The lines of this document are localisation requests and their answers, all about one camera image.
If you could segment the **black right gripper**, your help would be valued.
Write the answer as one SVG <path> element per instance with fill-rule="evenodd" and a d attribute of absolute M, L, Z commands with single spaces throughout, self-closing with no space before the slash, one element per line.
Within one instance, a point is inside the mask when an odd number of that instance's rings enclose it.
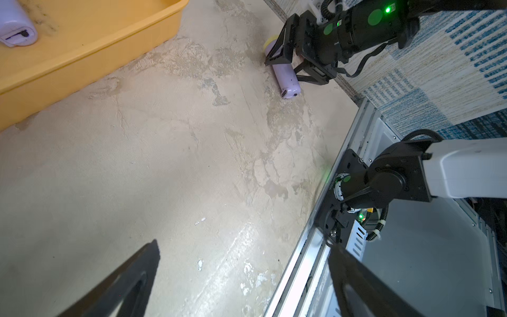
<path fill-rule="evenodd" d="M 268 50 L 265 65 L 291 66 L 293 56 L 297 55 L 302 58 L 302 62 L 294 68 L 299 82 L 328 84 L 337 77 L 337 71 L 332 64 L 324 65 L 318 58 L 315 46 L 318 30 L 317 18 L 311 11 L 293 14 L 283 25 L 273 47 Z"/>

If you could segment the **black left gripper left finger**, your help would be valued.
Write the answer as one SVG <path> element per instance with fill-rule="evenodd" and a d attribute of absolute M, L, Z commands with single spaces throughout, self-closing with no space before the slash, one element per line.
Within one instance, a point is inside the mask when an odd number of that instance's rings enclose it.
<path fill-rule="evenodd" d="M 160 259 L 157 240 L 145 244 L 60 316 L 144 316 Z"/>

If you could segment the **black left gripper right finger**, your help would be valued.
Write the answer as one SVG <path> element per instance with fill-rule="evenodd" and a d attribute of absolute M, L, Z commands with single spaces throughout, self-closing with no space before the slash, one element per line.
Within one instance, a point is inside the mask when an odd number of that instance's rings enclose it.
<path fill-rule="evenodd" d="M 421 316 L 340 245 L 328 264 L 342 316 Z"/>

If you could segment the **purple flashlight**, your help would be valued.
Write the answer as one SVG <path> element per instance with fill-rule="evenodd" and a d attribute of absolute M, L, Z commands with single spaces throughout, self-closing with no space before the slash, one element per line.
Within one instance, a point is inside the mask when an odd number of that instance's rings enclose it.
<path fill-rule="evenodd" d="M 30 46 L 38 39 L 36 28 L 16 0 L 1 0 L 1 43 L 9 48 Z"/>
<path fill-rule="evenodd" d="M 264 53 L 268 56 L 269 52 L 275 45 L 278 36 L 272 36 L 264 44 Z M 297 75 L 291 65 L 292 62 L 284 64 L 272 65 L 277 83 L 281 91 L 283 99 L 292 99 L 301 94 L 301 86 L 298 82 Z"/>

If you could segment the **yellow plastic storage tray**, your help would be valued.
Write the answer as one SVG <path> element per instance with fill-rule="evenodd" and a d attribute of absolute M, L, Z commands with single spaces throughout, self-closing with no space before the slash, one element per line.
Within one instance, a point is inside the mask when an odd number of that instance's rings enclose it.
<path fill-rule="evenodd" d="M 186 1 L 18 1 L 38 33 L 1 43 L 1 127 L 8 128 L 174 37 Z"/>

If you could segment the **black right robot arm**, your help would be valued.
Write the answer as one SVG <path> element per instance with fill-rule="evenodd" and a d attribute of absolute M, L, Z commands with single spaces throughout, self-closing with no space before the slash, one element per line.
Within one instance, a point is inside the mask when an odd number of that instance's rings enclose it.
<path fill-rule="evenodd" d="M 297 83 L 346 77 L 403 136 L 360 174 L 342 209 L 393 199 L 506 197 L 506 2 L 336 1 L 291 15 L 265 63 Z"/>

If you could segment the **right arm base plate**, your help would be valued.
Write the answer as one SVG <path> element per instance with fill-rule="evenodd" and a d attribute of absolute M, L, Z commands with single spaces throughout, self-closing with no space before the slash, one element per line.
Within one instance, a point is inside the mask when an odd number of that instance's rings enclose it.
<path fill-rule="evenodd" d="M 347 244 L 347 235 L 355 221 L 362 225 L 369 218 L 368 210 L 379 213 L 379 220 L 366 240 L 375 241 L 385 227 L 382 218 L 380 178 L 369 173 L 368 166 L 352 149 L 347 149 L 338 161 L 338 167 L 326 187 L 314 224 L 323 233 L 327 246 Z"/>

